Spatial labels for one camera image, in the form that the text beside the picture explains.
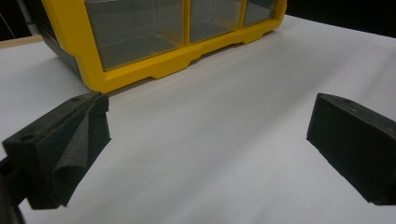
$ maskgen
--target transparent window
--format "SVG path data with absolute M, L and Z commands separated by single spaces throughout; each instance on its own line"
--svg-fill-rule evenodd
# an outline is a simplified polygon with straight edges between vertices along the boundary
M 244 25 L 272 19 L 276 2 L 276 0 L 247 0 Z
M 191 0 L 190 42 L 234 30 L 240 10 L 240 0 Z
M 85 0 L 104 70 L 182 45 L 182 0 Z

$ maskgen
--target white table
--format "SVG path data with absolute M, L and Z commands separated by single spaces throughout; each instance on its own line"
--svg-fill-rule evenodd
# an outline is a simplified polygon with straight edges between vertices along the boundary
M 0 49 L 0 139 L 88 92 L 45 46 Z M 259 41 L 112 93 L 112 141 L 45 223 L 395 223 L 305 140 L 318 92 L 396 119 L 396 39 L 287 16 Z M 2 150 L 0 159 L 5 157 Z

